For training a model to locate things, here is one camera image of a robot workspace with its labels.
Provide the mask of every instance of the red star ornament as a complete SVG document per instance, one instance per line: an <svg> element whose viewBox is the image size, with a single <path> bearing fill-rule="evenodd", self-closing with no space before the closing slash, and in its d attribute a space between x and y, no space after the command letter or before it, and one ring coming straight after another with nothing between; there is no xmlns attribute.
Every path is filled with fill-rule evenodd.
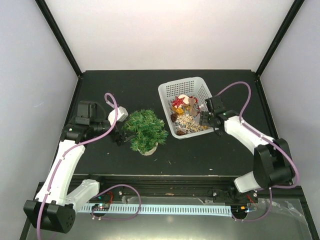
<svg viewBox="0 0 320 240"><path fill-rule="evenodd" d="M178 98L177 96L175 97L175 100L172 101L172 106L174 106L175 108L181 108L182 106L185 106L185 102L184 102L184 97L183 98Z"/></svg>

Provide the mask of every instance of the black table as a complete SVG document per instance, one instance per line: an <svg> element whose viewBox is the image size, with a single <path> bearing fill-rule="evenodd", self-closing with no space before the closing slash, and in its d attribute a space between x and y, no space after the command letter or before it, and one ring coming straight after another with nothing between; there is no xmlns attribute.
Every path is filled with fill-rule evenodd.
<svg viewBox="0 0 320 240"><path fill-rule="evenodd" d="M227 85L247 82L252 90L251 101L244 119L261 132L269 135L269 128L250 70L95 70L86 71L78 89L73 107L81 100L105 103L104 94L114 94L117 103L130 113L153 109L166 123L158 94L158 86L173 80L201 77L212 95ZM243 85L237 85L222 95L224 105L240 112L248 96ZM71 115L76 114L73 108ZM75 174L129 175L129 176L239 176L252 171L253 156L248 149L230 135L209 133L183 140L169 134L166 144L158 146L151 156L142 156L130 149L130 143L117 146L105 137L87 146L79 160Z"/></svg>

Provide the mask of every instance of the basket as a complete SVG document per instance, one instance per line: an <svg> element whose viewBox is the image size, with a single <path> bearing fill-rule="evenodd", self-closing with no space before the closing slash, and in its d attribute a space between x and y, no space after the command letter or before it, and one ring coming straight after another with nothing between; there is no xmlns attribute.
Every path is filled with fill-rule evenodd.
<svg viewBox="0 0 320 240"><path fill-rule="evenodd" d="M172 109L172 101L181 94L185 94L187 96L195 96L198 99L198 103L196 103L194 107L196 108L199 105L203 104L206 111L208 111L205 100L211 98L212 95L206 85L206 82L201 77L189 77L163 83L158 87L158 92L171 134L175 138L187 139L202 134L212 133L214 131L213 128L200 130L198 132L190 130L188 134L179 136L176 134L179 124L177 122L172 122L170 117L174 112Z"/></svg>

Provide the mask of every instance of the white backdrop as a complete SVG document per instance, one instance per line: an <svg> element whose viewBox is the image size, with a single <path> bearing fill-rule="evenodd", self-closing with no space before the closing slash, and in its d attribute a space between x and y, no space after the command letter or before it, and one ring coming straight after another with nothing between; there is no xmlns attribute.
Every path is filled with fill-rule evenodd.
<svg viewBox="0 0 320 240"><path fill-rule="evenodd" d="M47 0L82 71L256 71L292 2Z"/></svg>

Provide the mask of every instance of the miniature christmas tree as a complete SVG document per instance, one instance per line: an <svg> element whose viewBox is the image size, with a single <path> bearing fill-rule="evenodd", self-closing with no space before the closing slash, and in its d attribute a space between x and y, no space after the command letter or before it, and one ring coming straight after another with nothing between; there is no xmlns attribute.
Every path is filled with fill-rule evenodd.
<svg viewBox="0 0 320 240"><path fill-rule="evenodd" d="M140 110L130 114L125 122L124 129L136 133L131 140L131 149L141 154L157 147L157 144L165 144L168 132L164 130L165 123L158 119L152 110Z"/></svg>

